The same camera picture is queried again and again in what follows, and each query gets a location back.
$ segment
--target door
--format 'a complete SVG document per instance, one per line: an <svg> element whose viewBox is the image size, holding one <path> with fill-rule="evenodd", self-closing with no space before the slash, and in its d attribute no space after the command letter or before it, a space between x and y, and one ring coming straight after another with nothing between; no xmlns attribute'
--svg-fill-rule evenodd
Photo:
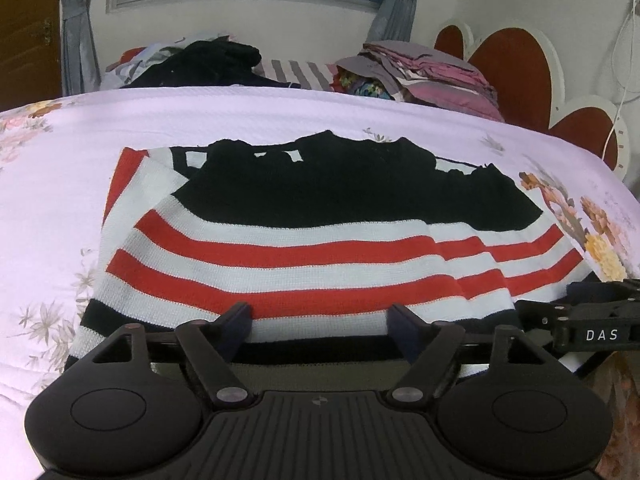
<svg viewBox="0 0 640 480"><path fill-rule="evenodd" d="M61 95L60 0L0 0L0 111Z"/></svg>

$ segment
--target gray curtain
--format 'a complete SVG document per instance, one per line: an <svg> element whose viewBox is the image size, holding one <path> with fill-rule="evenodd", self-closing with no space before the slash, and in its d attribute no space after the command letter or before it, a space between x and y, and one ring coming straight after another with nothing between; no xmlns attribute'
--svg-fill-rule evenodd
<svg viewBox="0 0 640 480"><path fill-rule="evenodd" d="M414 26L416 0L383 0L371 23L367 41L409 41Z"/></svg>
<svg viewBox="0 0 640 480"><path fill-rule="evenodd" d="M89 21L91 0L62 2L62 93L76 95L100 88L100 71Z"/></svg>

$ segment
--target petal-shaped headboard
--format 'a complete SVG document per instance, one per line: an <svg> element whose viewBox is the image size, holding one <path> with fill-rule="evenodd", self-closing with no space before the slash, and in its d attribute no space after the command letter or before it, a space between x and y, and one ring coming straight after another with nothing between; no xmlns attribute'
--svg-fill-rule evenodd
<svg viewBox="0 0 640 480"><path fill-rule="evenodd" d="M564 73L553 45L540 30L507 23L479 40L460 20L442 25L437 50L468 60L495 87L509 124L559 137L597 156L616 116L616 106L596 95L564 101ZM605 163L622 179L628 168L628 130L616 120Z"/></svg>

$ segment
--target knit garment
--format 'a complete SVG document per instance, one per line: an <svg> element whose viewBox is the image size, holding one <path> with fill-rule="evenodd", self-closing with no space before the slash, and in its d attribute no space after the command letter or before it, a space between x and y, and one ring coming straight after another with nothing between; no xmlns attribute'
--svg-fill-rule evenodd
<svg viewBox="0 0 640 480"><path fill-rule="evenodd" d="M491 332L518 326L514 300L557 299L590 273L553 216L495 166L436 163L404 138L331 132L278 146L125 149L103 272L67 366L125 323L172 330L238 301L254 318L245 347L263 361L311 362L318 348L336 360L351 343L385 354L393 303Z"/></svg>

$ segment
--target black robotic device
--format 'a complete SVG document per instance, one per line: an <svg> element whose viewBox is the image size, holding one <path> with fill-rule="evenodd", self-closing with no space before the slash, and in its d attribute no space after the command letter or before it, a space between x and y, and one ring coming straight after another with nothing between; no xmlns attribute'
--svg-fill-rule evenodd
<svg viewBox="0 0 640 480"><path fill-rule="evenodd" d="M121 327L28 408L40 480L600 478L608 409L515 327L474 335L394 305L411 367L389 391L250 392L227 363L251 325L237 304L174 332ZM188 386L151 362L181 363ZM488 370L456 381L472 362Z"/></svg>

